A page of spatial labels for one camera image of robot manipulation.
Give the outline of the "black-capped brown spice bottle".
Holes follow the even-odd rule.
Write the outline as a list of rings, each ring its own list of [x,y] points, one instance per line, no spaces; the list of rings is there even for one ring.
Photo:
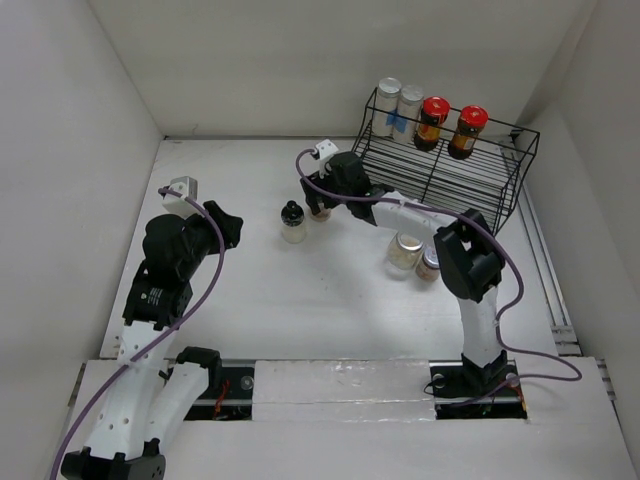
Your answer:
[[[331,211],[322,208],[318,213],[314,213],[312,210],[309,210],[309,216],[313,221],[326,222],[331,217]]]

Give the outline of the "black-capped white powder bottle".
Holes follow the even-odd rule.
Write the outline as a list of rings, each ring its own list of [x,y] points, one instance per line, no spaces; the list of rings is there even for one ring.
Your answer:
[[[281,233],[285,241],[291,244],[301,243],[306,237],[305,214],[294,200],[289,200],[281,210]]]

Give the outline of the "silver-capped blue-label shaker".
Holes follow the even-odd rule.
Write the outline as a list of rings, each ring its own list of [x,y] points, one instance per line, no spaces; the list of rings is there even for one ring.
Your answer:
[[[418,85],[402,87],[398,100],[392,137],[398,143],[410,143],[416,129],[424,99],[424,91]]]
[[[401,89],[401,82],[393,77],[386,77],[378,82],[372,114],[374,135],[379,137],[392,135]]]

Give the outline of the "red-capped dark sauce bottle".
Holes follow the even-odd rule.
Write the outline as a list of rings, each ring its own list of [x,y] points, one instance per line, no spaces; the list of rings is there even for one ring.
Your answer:
[[[418,150],[428,152],[437,147],[441,126],[446,122],[450,109],[449,102],[440,96],[431,96],[423,101],[413,139]]]

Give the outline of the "red-lid brown sauce jar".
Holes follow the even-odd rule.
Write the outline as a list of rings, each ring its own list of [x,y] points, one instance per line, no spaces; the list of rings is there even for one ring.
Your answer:
[[[460,111],[455,133],[448,144],[449,155],[457,160],[467,159],[488,121],[489,114],[483,107],[465,106]]]

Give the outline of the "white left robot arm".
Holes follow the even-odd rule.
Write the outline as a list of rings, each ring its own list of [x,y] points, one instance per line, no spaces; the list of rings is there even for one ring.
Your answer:
[[[240,242],[243,221],[213,200],[180,198],[187,217],[150,220],[123,311],[117,369],[69,427],[50,473],[57,479],[161,479],[165,452],[195,400],[222,387],[220,354],[187,347],[169,368],[178,329],[200,307],[191,278],[209,255]]]

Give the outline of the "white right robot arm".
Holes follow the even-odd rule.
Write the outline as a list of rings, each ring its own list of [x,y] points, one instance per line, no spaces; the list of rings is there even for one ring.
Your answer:
[[[496,394],[507,385],[506,348],[499,340],[502,311],[497,307],[498,286],[508,255],[496,241],[479,211],[462,214],[416,203],[391,187],[373,184],[362,160],[352,152],[310,155],[318,170],[300,174],[309,208],[317,212],[344,205],[351,215],[422,241],[436,251],[441,279],[458,301],[463,325],[462,381],[467,397]]]

